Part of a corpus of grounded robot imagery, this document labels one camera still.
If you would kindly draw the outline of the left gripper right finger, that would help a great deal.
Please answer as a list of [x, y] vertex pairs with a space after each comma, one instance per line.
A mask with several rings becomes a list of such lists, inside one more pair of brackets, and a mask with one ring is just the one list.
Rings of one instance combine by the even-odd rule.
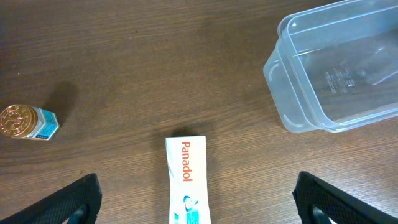
[[397, 224], [388, 215], [335, 186], [302, 171], [292, 192], [302, 223]]

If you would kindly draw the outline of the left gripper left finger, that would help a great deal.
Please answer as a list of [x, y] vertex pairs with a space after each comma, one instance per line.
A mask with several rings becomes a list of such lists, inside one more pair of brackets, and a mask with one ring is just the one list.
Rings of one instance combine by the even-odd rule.
[[102, 201], [97, 175], [88, 174], [1, 223], [95, 223]]

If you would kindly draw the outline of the clear plastic container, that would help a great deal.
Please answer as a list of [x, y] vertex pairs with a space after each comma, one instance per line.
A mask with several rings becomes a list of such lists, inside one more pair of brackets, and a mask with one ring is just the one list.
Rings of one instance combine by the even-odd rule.
[[286, 16], [263, 72], [284, 127], [338, 133], [397, 116], [397, 0]]

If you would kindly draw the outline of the small jar gold lid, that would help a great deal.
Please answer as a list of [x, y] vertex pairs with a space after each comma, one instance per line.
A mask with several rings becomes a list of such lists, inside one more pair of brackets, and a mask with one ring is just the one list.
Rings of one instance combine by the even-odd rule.
[[1, 134], [16, 138], [48, 141], [60, 125], [55, 113], [29, 105], [11, 105], [1, 112]]

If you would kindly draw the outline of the white Panadol box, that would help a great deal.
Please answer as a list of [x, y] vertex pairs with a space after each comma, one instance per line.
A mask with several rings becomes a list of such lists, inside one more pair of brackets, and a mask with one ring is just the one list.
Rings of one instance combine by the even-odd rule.
[[210, 224], [206, 137], [165, 139], [170, 179], [170, 224]]

